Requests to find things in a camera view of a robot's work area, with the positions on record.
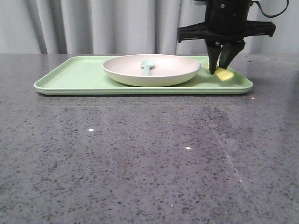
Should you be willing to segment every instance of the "granite countertop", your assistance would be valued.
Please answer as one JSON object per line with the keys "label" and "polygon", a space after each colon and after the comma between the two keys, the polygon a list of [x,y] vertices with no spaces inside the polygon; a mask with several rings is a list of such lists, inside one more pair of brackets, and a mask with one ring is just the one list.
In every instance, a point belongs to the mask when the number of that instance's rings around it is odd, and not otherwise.
{"label": "granite countertop", "polygon": [[0,55],[0,223],[296,224],[299,55],[235,96],[47,97],[72,55]]}

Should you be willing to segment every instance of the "gray curtain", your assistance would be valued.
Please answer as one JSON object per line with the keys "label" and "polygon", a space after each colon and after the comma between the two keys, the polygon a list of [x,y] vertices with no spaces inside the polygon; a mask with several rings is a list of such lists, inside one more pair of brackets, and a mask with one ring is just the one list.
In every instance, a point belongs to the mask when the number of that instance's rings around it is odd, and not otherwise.
{"label": "gray curtain", "polygon": [[[274,19],[274,37],[248,37],[243,53],[299,53],[299,1]],[[261,0],[275,14],[286,0]],[[206,54],[203,40],[177,43],[177,28],[202,22],[193,0],[0,0],[0,53]]]}

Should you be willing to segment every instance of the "black cable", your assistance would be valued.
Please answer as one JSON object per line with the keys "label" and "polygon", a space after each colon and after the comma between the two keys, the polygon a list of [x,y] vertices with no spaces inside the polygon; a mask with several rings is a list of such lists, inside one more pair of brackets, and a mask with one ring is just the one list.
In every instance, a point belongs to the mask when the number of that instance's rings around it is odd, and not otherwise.
{"label": "black cable", "polygon": [[287,4],[286,4],[285,9],[276,15],[267,15],[266,13],[264,13],[259,1],[252,1],[252,3],[257,4],[257,6],[260,8],[260,10],[264,16],[266,16],[267,18],[274,18],[274,17],[277,17],[277,16],[281,15],[282,13],[284,13],[286,11],[286,9],[289,7],[289,0],[286,0],[286,1],[287,1]]}

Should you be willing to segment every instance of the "white plate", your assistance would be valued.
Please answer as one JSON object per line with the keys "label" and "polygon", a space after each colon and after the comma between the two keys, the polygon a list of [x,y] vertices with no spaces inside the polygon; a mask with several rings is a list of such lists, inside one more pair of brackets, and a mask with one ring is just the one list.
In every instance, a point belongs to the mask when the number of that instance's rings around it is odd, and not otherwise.
{"label": "white plate", "polygon": [[[142,76],[141,62],[152,60],[151,76]],[[126,55],[108,59],[103,69],[108,76],[123,84],[142,87],[176,85],[192,79],[199,71],[199,61],[174,55]]]}

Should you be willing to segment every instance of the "spoon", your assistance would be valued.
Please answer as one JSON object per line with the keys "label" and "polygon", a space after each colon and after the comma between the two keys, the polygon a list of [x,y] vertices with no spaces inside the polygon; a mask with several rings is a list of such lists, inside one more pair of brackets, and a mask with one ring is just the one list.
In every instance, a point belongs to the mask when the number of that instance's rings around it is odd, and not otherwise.
{"label": "spoon", "polygon": [[155,63],[152,60],[146,59],[141,62],[140,67],[143,69],[143,76],[150,76],[150,69],[155,67]]}

